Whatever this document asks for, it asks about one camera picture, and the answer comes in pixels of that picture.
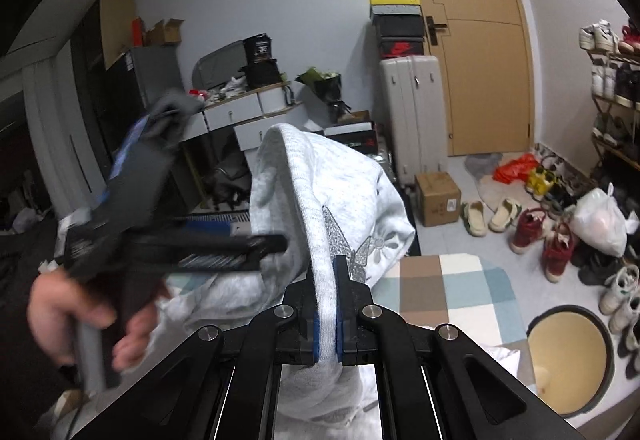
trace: beige round tabletop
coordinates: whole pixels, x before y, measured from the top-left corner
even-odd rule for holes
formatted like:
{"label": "beige round tabletop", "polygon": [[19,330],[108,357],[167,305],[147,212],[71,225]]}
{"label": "beige round tabletop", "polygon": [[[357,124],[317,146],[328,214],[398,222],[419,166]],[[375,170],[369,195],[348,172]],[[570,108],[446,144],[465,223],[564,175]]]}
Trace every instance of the beige round tabletop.
{"label": "beige round tabletop", "polygon": [[545,317],[529,334],[538,396],[559,414],[585,406],[596,394],[607,369],[607,349],[587,317],[559,311]]}

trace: yellow shoe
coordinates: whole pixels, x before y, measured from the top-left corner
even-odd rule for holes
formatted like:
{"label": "yellow shoe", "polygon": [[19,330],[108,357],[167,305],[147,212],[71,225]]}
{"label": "yellow shoe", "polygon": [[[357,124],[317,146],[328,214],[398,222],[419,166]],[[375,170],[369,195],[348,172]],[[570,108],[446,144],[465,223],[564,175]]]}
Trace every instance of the yellow shoe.
{"label": "yellow shoe", "polygon": [[538,182],[545,178],[545,168],[539,165],[537,168],[532,169],[529,172],[529,178],[527,178],[527,185],[524,187],[527,193],[533,194],[536,190]]}
{"label": "yellow shoe", "polygon": [[540,179],[535,188],[533,189],[533,200],[540,202],[546,195],[546,192],[551,189],[553,184],[558,181],[556,174],[552,171],[546,171],[543,178]]}

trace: door handle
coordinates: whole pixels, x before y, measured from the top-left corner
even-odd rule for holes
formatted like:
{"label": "door handle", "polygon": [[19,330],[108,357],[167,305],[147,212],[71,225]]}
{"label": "door handle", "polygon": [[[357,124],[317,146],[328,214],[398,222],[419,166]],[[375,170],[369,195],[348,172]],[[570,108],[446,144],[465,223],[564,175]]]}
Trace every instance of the door handle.
{"label": "door handle", "polygon": [[449,27],[447,24],[436,24],[433,22],[433,16],[425,16],[425,20],[427,20],[427,32],[429,32],[429,41],[431,45],[438,45],[438,35],[436,30],[438,29],[446,29]]}

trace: metal screw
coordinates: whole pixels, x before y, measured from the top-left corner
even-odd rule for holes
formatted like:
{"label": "metal screw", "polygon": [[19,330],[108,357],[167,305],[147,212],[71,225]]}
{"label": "metal screw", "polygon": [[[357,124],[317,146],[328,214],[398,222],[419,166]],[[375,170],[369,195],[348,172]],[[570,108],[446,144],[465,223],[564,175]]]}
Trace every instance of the metal screw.
{"label": "metal screw", "polygon": [[362,309],[362,313],[371,319],[375,319],[382,315],[382,308],[378,305],[367,305]]}
{"label": "metal screw", "polygon": [[198,337],[203,341],[212,341],[218,337],[218,329],[214,326],[203,326],[198,330]]}
{"label": "metal screw", "polygon": [[438,329],[438,335],[447,341],[458,338],[458,329],[453,325],[444,325]]}
{"label": "metal screw", "polygon": [[273,313],[283,319],[291,317],[293,315],[293,307],[290,307],[289,305],[279,305],[273,309]]}

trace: wooden door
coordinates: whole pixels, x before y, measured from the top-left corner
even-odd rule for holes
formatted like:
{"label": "wooden door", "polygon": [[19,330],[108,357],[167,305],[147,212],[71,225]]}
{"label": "wooden door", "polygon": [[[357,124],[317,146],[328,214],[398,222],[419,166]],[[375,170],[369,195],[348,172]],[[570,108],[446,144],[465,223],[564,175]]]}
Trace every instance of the wooden door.
{"label": "wooden door", "polygon": [[420,0],[436,24],[449,154],[524,151],[530,146],[532,81],[518,0]]}

